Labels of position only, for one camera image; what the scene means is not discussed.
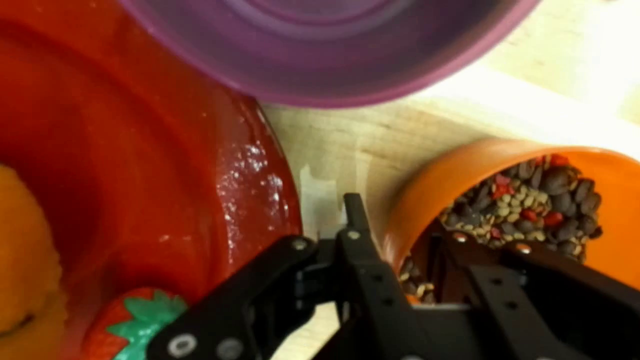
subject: wooden surface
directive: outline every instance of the wooden surface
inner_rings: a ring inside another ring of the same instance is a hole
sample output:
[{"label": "wooden surface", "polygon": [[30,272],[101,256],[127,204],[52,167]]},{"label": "wooden surface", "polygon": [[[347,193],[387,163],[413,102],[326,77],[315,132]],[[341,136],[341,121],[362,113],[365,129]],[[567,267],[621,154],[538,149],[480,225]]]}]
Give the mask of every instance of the wooden surface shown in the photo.
[{"label": "wooden surface", "polygon": [[[497,50],[403,100],[358,109],[268,105],[308,234],[334,232],[343,192],[362,192],[376,235],[411,175],[485,136],[599,143],[640,158],[640,1],[545,0]],[[331,307],[276,357],[308,357],[336,326]]]}]

